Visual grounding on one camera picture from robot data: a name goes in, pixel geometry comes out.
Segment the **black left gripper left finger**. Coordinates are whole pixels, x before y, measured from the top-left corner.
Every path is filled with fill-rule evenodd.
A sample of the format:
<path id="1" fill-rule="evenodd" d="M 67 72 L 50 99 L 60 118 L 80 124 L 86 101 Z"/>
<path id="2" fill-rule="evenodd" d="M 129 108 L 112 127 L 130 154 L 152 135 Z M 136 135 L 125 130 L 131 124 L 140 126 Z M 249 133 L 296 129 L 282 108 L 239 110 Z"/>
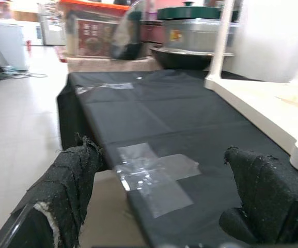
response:
<path id="1" fill-rule="evenodd" d="M 79 247 L 103 148 L 86 136 L 63 150 L 0 229 L 0 247 Z"/>

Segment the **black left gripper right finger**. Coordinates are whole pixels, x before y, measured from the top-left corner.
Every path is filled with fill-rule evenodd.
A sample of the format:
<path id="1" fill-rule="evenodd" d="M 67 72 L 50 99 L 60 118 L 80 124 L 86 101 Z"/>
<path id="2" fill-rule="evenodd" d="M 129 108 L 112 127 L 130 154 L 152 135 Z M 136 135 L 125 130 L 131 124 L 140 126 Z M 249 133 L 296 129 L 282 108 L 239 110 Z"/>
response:
<path id="1" fill-rule="evenodd" d="M 221 214 L 224 232 L 248 244 L 298 243 L 298 170 L 237 147 L 226 150 L 224 162 L 241 200 Z"/>

